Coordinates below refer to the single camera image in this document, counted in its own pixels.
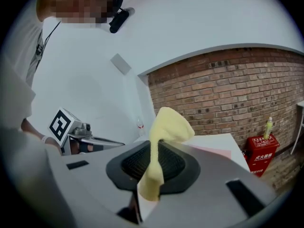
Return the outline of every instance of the yellow bottle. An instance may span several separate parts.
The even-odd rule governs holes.
[[[270,117],[266,123],[266,129],[265,129],[265,132],[264,132],[264,139],[268,139],[269,136],[270,136],[270,133],[271,133],[271,130],[272,130],[272,125],[273,125],[273,122],[272,122],[272,117]]]

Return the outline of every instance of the red fire extinguisher box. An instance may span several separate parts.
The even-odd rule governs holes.
[[[271,134],[267,140],[263,136],[247,139],[246,149],[250,152],[247,164],[251,173],[260,177],[268,167],[280,144]]]

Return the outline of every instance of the hand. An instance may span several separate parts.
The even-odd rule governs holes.
[[[46,140],[46,142],[45,142],[45,144],[51,144],[51,145],[57,147],[60,155],[62,155],[61,147],[60,147],[60,145],[57,143],[57,141],[55,139],[53,139],[51,137],[48,137],[47,140]]]

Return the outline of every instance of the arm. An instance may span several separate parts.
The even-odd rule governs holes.
[[[35,136],[37,136],[39,139],[42,139],[44,137],[43,134],[39,133],[33,126],[32,124],[29,123],[29,121],[27,119],[24,119],[22,124],[21,124],[21,129],[24,131],[24,132],[28,132],[28,133],[31,133]],[[51,137],[48,137],[46,142],[46,144],[51,144],[55,147],[58,148],[60,154],[62,155],[61,153],[61,149],[60,149],[60,145],[56,142],[55,139],[51,138]]]

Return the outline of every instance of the white wall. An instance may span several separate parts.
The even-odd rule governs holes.
[[[47,19],[44,38],[57,21]],[[114,35],[60,24],[49,40],[33,82],[29,121],[43,134],[59,106],[90,123],[94,135],[124,143],[139,137],[124,76],[110,62]]]
[[[119,54],[135,73],[217,49],[277,47],[304,52],[303,38],[277,0],[131,0]]]

